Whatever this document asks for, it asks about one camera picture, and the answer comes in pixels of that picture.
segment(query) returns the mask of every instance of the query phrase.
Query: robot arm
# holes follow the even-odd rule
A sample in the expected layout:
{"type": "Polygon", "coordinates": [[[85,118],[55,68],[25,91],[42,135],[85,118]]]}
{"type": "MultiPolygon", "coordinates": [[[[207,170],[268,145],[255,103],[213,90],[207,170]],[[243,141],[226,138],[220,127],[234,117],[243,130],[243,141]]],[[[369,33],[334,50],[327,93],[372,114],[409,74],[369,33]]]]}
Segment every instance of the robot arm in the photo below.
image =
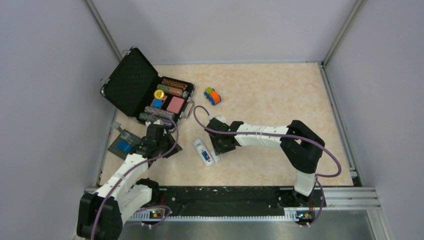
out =
{"type": "Polygon", "coordinates": [[[225,117],[220,115],[210,119],[207,127],[216,131],[240,133],[226,135],[206,130],[209,133],[216,155],[235,150],[236,147],[249,145],[283,150],[290,163],[297,170],[294,185],[295,197],[300,203],[309,202],[315,187],[315,171],[323,151],[305,141],[298,143],[292,138],[262,135],[262,133],[296,135],[314,140],[325,146],[325,142],[303,122],[293,120],[290,125],[286,126],[254,126],[242,121],[233,121],[231,125],[227,125],[225,117]],[[243,132],[255,132],[257,134],[242,134],[243,132]]]}
{"type": "MultiPolygon", "coordinates": [[[[127,155],[115,174],[102,187],[93,193],[86,192],[80,199],[76,229],[78,236],[90,239],[97,210],[119,179],[122,179],[122,181],[103,206],[101,217],[96,226],[95,239],[118,239],[123,225],[134,212],[145,205],[151,205],[152,188],[158,186],[157,182],[143,179],[136,183],[137,179],[149,168],[151,163],[143,163],[126,176],[124,176],[124,173],[147,159],[165,153],[173,146],[175,140],[168,128],[163,126],[162,121],[158,120],[154,124],[147,122],[146,125],[146,136],[141,139],[141,144],[127,155]]],[[[182,148],[177,145],[164,158],[168,158],[180,150],[182,148]]]]}

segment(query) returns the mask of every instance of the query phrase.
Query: black mount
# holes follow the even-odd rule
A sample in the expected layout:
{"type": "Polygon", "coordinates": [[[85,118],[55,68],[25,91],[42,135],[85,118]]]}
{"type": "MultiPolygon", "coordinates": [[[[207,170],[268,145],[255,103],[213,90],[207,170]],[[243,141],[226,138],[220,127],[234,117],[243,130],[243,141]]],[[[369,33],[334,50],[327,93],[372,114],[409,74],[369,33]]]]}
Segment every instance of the black mount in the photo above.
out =
{"type": "MultiPolygon", "coordinates": [[[[244,124],[242,121],[233,121],[231,126],[221,122],[216,118],[212,118],[207,125],[208,128],[221,132],[237,132],[240,125],[244,124]]],[[[216,155],[224,154],[236,149],[236,146],[240,147],[240,144],[234,138],[234,135],[225,135],[219,133],[213,133],[205,129],[209,134],[210,141],[212,142],[213,150],[216,155]]]]}
{"type": "MultiPolygon", "coordinates": [[[[97,210],[103,201],[97,193],[84,193],[79,201],[78,223],[76,234],[82,238],[90,239],[97,210]]],[[[122,232],[122,219],[118,202],[110,197],[103,206],[101,216],[95,229],[96,240],[117,240],[122,232]]]]}
{"type": "MultiPolygon", "coordinates": [[[[323,147],[326,143],[307,127],[303,122],[299,120],[293,120],[290,125],[287,126],[287,134],[301,136],[310,140],[313,140],[323,147]]],[[[309,142],[300,141],[300,144],[293,138],[282,137],[281,148],[287,155],[293,167],[303,173],[313,174],[317,170],[318,161],[323,155],[323,151],[309,142]]]]}
{"type": "MultiPolygon", "coordinates": [[[[142,155],[146,159],[150,159],[165,153],[174,143],[175,140],[166,126],[150,124],[147,127],[146,136],[141,139],[140,145],[133,148],[130,154],[136,153],[142,155]]],[[[177,144],[168,155],[164,156],[164,158],[169,158],[181,150],[183,150],[183,148],[177,144]]]]}

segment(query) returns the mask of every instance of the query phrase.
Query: yellow round container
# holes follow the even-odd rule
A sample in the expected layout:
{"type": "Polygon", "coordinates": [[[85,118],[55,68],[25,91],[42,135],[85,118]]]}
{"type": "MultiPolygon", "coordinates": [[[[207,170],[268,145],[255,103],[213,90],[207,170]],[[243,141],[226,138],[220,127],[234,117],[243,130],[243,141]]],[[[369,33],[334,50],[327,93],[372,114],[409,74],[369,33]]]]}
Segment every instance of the yellow round container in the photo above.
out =
{"type": "Polygon", "coordinates": [[[154,91],[154,97],[155,97],[156,99],[163,99],[163,98],[164,98],[164,96],[165,96],[165,93],[164,93],[164,91],[163,91],[163,90],[158,89],[158,90],[154,91]]]}

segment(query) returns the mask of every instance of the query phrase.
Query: blue label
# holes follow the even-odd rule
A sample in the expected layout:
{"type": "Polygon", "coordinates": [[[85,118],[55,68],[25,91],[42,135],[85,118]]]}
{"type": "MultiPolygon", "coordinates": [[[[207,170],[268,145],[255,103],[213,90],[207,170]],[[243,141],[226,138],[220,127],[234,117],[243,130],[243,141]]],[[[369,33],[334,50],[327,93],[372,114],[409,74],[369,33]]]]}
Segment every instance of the blue label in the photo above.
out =
{"type": "Polygon", "coordinates": [[[202,151],[201,154],[203,155],[205,160],[211,159],[206,151],[202,151]]]}

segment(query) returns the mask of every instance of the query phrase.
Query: blue toy car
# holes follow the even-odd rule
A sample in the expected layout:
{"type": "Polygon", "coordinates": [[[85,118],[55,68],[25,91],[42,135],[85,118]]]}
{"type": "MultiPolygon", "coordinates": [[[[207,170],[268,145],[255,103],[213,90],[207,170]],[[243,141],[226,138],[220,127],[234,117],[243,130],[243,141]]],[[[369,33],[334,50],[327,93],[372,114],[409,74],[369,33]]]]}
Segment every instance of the blue toy car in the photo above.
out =
{"type": "Polygon", "coordinates": [[[204,97],[207,98],[212,105],[217,105],[222,101],[221,96],[211,87],[204,90],[204,97]]]}

